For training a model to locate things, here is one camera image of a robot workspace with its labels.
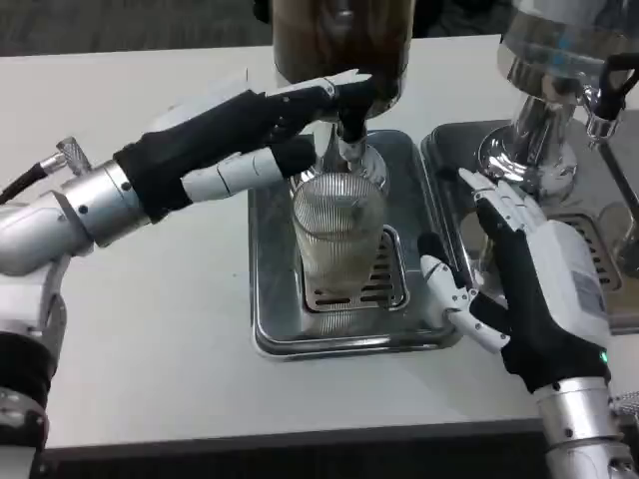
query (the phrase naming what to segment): robotic arm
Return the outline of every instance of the robotic arm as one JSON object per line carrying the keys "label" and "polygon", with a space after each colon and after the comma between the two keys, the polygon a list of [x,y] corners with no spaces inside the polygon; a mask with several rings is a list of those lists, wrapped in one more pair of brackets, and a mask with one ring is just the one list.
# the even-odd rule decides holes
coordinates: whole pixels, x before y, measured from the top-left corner
{"label": "robotic arm", "polygon": [[39,477],[45,413],[65,330],[60,295],[71,257],[192,203],[227,198],[310,168],[309,123],[374,99],[357,70],[269,94],[242,82],[173,108],[150,131],[92,169],[73,139],[3,192],[5,203],[69,166],[77,178],[27,206],[0,205],[0,475]]}
{"label": "robotic arm", "polygon": [[610,332],[587,244],[505,182],[459,174],[494,242],[507,308],[467,288],[438,238],[427,235],[418,247],[433,312],[499,352],[506,370],[523,379],[542,418],[553,477],[638,477],[608,391]]}

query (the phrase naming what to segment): clear glass cup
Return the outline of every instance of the clear glass cup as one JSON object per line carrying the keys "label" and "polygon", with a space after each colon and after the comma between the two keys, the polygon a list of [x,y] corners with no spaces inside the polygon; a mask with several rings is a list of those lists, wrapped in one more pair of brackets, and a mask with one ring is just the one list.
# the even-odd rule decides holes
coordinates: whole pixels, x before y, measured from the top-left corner
{"label": "clear glass cup", "polygon": [[366,284],[386,217],[381,190],[351,174],[319,175],[293,197],[293,220],[311,288],[352,295]]}

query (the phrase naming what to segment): cable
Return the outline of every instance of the cable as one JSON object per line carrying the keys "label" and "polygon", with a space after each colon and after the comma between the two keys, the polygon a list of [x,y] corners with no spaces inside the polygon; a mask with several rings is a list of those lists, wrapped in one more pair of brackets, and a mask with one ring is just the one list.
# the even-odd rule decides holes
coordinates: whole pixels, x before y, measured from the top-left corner
{"label": "cable", "polygon": [[0,205],[4,205],[9,200],[24,192],[27,188],[36,184],[43,178],[47,178],[47,174],[39,163],[36,163],[28,171],[20,175],[11,185],[4,189],[0,194]]}
{"label": "cable", "polygon": [[632,186],[628,183],[619,162],[617,162],[615,154],[610,148],[610,144],[608,142],[603,142],[597,146],[597,150],[608,167],[608,171],[610,172],[612,179],[617,184],[617,187],[621,192],[621,196],[630,211],[630,215],[635,222],[639,222],[639,197],[637,197]]}

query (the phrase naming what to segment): gray floor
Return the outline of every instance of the gray floor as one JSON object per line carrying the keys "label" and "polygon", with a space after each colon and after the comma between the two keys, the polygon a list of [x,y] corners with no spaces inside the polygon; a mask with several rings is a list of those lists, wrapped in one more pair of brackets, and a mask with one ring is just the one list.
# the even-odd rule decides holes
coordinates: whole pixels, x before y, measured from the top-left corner
{"label": "gray floor", "polygon": [[539,434],[65,462],[56,479],[546,479]]}
{"label": "gray floor", "polygon": [[0,0],[2,56],[270,42],[247,0]]}

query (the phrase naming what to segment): metal drip tray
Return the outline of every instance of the metal drip tray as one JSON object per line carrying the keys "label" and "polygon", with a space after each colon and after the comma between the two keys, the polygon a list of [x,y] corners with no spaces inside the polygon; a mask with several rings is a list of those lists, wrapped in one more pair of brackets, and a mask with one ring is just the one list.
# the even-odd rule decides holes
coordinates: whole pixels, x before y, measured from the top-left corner
{"label": "metal drip tray", "polygon": [[352,297],[307,287],[282,183],[249,193],[251,305],[254,342],[276,358],[437,349],[457,334],[426,317],[428,297],[417,238],[432,230],[419,151],[401,132],[380,131],[368,143],[390,176],[388,222],[368,283]]}
{"label": "metal drip tray", "polygon": [[[485,272],[486,261],[482,257],[485,236],[473,212],[472,198],[456,172],[459,168],[476,171],[477,149],[483,138],[505,124],[499,121],[442,125],[421,144],[426,177],[437,203],[434,221],[447,242],[448,254],[468,281],[491,294],[497,293],[498,281]],[[639,164],[635,161],[639,138],[634,134],[638,128],[639,113],[626,112],[611,142],[635,189],[639,188]],[[639,280],[625,274],[611,252],[630,227],[627,209],[603,160],[588,149],[584,126],[572,121],[567,138],[577,156],[575,187],[560,205],[544,210],[550,218],[574,226],[586,239],[606,296],[613,333],[639,332]],[[480,270],[484,270],[482,285],[477,282]]]}
{"label": "metal drip tray", "polygon": [[342,296],[331,294],[322,289],[312,289],[304,281],[307,308],[313,312],[330,312],[377,307],[386,309],[402,307],[408,299],[408,294],[403,279],[404,271],[401,266],[401,257],[393,239],[395,236],[396,233],[391,228],[384,229],[370,278],[356,295]]}

